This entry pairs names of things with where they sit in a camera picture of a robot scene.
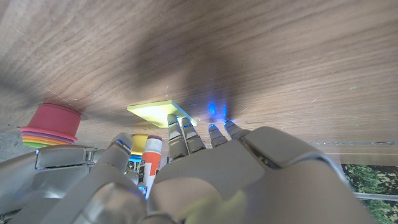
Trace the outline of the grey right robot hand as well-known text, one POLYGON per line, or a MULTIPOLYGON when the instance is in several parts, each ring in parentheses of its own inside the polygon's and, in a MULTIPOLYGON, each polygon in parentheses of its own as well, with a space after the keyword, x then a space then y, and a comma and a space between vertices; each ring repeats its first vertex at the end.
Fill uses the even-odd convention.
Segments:
POLYGON ((96 164, 97 148, 50 146, 1 162, 1 223, 32 205, 43 215, 96 164))

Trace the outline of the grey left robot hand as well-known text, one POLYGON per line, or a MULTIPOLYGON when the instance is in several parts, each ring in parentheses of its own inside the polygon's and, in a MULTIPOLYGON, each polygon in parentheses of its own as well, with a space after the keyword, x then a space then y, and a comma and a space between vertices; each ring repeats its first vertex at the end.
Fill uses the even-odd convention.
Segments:
POLYGON ((63 198, 8 223, 373 223, 326 154, 278 129, 232 121, 208 129, 168 117, 170 162, 141 190, 126 174, 132 137, 118 134, 63 198))

